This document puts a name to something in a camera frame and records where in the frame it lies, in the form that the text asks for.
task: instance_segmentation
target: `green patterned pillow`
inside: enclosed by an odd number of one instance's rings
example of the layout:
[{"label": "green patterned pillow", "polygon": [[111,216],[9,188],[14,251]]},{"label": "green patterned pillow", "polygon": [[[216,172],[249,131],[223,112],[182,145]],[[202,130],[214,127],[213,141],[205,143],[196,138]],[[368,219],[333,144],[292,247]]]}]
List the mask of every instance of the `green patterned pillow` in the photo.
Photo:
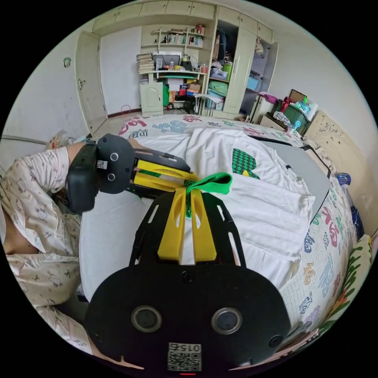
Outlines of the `green patterned pillow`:
[{"label": "green patterned pillow", "polygon": [[354,246],[348,261],[348,269],[343,290],[324,323],[320,326],[320,334],[328,331],[335,321],[345,312],[353,301],[371,267],[371,239],[364,235]]}]

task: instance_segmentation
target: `pajamas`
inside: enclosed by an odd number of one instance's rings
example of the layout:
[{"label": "pajamas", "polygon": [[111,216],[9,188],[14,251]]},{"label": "pajamas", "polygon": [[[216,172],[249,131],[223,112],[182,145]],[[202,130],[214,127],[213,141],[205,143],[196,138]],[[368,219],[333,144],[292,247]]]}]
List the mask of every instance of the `pajamas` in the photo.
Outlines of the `pajamas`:
[{"label": "pajamas", "polygon": [[83,326],[54,305],[80,284],[80,217],[62,215],[48,196],[64,185],[69,167],[65,147],[17,159],[1,180],[4,211],[38,254],[7,255],[22,291],[40,316],[64,340],[92,354]]}]

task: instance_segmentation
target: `floor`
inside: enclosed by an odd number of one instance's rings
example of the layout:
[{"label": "floor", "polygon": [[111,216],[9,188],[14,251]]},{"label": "floor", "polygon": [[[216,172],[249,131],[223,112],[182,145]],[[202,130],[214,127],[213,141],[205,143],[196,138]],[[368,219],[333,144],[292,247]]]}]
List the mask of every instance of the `floor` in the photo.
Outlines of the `floor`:
[{"label": "floor", "polygon": [[115,134],[118,135],[125,120],[131,117],[136,117],[142,115],[141,112],[119,115],[117,117],[112,117],[106,120],[106,122],[94,133],[94,137],[102,137],[105,134]]}]

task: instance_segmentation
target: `door handle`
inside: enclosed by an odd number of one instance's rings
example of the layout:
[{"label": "door handle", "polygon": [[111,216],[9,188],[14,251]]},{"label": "door handle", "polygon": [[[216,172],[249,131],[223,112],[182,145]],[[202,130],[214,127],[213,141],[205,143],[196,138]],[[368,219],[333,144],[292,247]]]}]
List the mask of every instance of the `door handle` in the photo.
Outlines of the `door handle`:
[{"label": "door handle", "polygon": [[85,80],[80,80],[79,79],[79,89],[82,90],[83,83],[85,83]]}]

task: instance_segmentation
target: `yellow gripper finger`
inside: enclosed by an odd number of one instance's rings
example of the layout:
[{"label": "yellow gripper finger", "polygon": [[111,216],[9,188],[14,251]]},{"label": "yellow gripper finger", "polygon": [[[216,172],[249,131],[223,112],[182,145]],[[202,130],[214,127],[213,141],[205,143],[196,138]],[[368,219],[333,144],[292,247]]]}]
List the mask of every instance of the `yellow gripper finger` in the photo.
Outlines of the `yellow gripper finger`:
[{"label": "yellow gripper finger", "polygon": [[193,172],[184,172],[183,170],[150,163],[149,161],[144,161],[141,159],[138,161],[137,168],[153,173],[160,173],[166,176],[176,177],[183,180],[198,181],[197,176]]},{"label": "yellow gripper finger", "polygon": [[185,231],[186,188],[178,188],[174,194],[164,234],[157,255],[161,260],[181,264]]},{"label": "yellow gripper finger", "polygon": [[160,177],[151,176],[149,174],[137,172],[134,177],[134,184],[145,186],[147,188],[159,189],[166,192],[174,192],[175,189],[183,187],[182,183],[176,181],[165,180]]},{"label": "yellow gripper finger", "polygon": [[214,261],[217,257],[217,251],[215,249],[201,190],[192,190],[190,196],[194,261],[195,263]]}]

